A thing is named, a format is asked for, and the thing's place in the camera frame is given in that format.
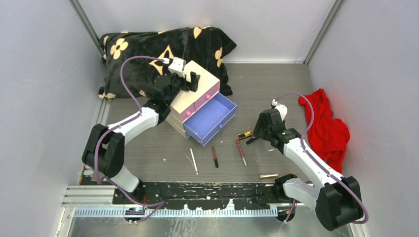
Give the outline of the red makeup pencil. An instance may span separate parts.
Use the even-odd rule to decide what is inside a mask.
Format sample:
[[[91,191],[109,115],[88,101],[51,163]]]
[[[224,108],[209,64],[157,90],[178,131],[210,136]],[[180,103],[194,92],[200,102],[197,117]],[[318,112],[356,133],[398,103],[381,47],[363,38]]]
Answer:
[[[243,161],[243,163],[244,163],[244,166],[247,166],[247,162],[246,162],[246,159],[245,159],[245,155],[244,155],[244,153],[243,153],[243,150],[242,150],[242,148],[241,148],[241,145],[240,145],[240,141],[239,141],[239,140],[236,140],[236,146],[237,146],[237,148],[238,148],[238,151],[239,151],[240,157],[241,157],[241,159],[242,159],[242,161]]]

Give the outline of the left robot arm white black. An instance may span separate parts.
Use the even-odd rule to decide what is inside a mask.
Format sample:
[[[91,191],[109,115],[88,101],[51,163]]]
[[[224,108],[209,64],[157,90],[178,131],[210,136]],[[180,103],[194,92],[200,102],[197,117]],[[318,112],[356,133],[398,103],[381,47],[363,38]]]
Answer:
[[[162,123],[180,91],[196,92],[201,77],[196,72],[189,72],[183,77],[176,73],[157,77],[146,89],[149,100],[138,112],[114,125],[97,124],[92,128],[82,163],[122,188],[125,198],[131,203],[140,203],[144,197],[143,183],[124,165],[125,146],[145,130]]]

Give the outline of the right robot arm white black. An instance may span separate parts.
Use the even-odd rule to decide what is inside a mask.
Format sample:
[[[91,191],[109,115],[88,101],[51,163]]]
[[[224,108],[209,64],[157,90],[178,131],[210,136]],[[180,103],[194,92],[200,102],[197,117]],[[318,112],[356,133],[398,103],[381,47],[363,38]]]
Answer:
[[[307,184],[293,174],[275,179],[273,194],[277,201],[300,201],[315,212],[319,222],[329,231],[367,219],[358,181],[333,170],[295,129],[287,129],[279,106],[259,114],[253,134],[256,139],[270,142],[311,181]]]

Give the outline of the pastel mini drawer organizer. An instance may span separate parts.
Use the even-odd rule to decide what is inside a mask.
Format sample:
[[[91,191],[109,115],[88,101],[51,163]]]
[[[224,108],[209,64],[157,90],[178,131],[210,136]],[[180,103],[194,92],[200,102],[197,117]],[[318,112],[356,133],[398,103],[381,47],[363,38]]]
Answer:
[[[165,121],[205,146],[235,116],[237,105],[220,93],[220,80],[196,62],[188,62],[184,71],[200,76],[198,89],[180,91]]]

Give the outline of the rose gold lipstick tube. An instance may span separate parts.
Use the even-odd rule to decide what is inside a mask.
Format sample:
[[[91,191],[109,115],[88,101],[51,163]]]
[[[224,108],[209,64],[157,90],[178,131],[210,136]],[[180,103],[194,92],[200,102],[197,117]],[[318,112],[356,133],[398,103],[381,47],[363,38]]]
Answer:
[[[279,174],[278,173],[260,174],[260,176],[259,176],[259,178],[261,180],[264,180],[264,179],[276,179],[278,177],[279,177]]]

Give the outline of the gold black lipstick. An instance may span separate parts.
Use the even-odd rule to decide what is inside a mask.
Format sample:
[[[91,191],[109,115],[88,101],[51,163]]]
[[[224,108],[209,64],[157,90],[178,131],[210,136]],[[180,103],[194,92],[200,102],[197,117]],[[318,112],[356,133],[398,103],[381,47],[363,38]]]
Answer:
[[[253,135],[253,132],[251,130],[249,130],[249,131],[238,134],[237,135],[237,140],[241,141],[241,140],[252,137],[252,135]]]

